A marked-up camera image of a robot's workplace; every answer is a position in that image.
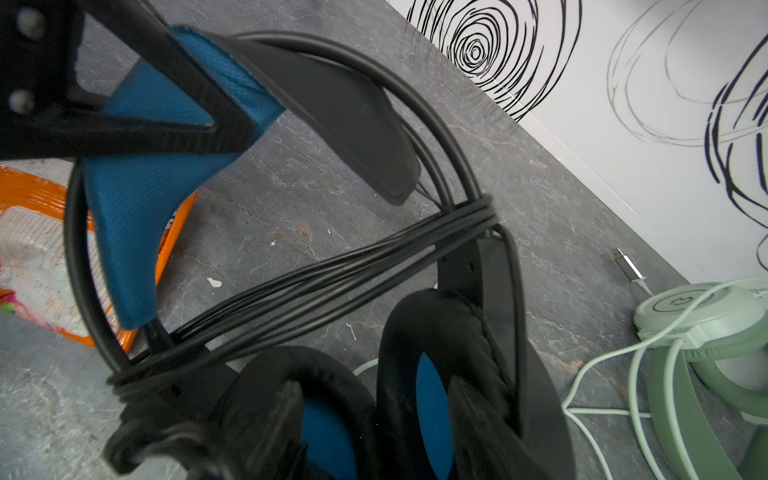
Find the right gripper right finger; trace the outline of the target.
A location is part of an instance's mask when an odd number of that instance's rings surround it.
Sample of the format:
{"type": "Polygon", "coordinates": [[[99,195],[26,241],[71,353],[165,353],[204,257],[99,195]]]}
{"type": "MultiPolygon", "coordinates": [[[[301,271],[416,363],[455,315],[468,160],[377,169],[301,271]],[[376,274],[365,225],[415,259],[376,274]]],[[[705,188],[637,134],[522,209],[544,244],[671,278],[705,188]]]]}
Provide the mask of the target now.
{"type": "Polygon", "coordinates": [[[449,415],[459,479],[547,479],[522,441],[472,385],[452,377],[449,415]]]}

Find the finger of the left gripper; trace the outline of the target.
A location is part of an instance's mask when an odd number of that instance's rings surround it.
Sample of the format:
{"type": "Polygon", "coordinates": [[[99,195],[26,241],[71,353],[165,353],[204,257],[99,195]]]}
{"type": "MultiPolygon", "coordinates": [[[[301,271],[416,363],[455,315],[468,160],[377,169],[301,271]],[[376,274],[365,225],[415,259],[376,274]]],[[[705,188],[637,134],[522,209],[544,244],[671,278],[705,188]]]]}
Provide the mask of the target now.
{"type": "Polygon", "coordinates": [[[2,2],[2,160],[240,153],[255,131],[150,2],[2,2]],[[88,20],[136,57],[109,94],[77,75],[88,20]]]}

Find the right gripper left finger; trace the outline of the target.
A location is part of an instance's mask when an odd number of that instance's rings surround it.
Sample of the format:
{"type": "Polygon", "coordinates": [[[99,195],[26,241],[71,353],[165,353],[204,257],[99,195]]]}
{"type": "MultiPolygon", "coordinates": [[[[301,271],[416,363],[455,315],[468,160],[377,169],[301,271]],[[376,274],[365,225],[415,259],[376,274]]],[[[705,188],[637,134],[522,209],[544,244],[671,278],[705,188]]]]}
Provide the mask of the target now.
{"type": "Polygon", "coordinates": [[[215,410],[225,453],[242,479],[299,479],[306,458],[300,440],[303,418],[300,384],[284,380],[259,385],[238,379],[215,410]]]}

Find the black gaming headphones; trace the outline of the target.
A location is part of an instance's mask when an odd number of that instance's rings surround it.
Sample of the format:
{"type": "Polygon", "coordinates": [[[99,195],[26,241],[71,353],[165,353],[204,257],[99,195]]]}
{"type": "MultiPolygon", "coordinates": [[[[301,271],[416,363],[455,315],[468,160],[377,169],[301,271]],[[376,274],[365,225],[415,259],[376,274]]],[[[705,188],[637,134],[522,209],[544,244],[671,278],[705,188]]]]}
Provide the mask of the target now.
{"type": "Polygon", "coordinates": [[[119,474],[167,457],[191,479],[242,479],[215,410],[238,379],[300,384],[299,479],[459,479],[448,388],[477,389],[547,479],[576,462],[553,382],[526,331],[520,261],[436,112],[392,71],[288,32],[172,27],[256,124],[301,118],[388,203],[427,173],[435,214],[252,287],[174,331],[155,260],[182,202],[240,153],[76,158],[64,218],[74,297],[125,407],[104,456],[119,474]]]}

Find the mint green headphones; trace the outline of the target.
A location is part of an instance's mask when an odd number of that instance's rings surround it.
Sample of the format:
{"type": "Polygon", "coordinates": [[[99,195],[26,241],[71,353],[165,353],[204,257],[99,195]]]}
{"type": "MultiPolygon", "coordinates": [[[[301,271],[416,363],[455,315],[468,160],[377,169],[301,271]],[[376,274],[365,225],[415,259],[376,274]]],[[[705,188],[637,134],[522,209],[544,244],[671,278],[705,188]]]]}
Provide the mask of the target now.
{"type": "Polygon", "coordinates": [[[767,476],[767,309],[745,284],[677,287],[643,301],[633,318],[648,341],[649,413],[661,449],[682,479],[767,476]],[[694,377],[756,430],[733,464],[707,420],[694,377]]]}

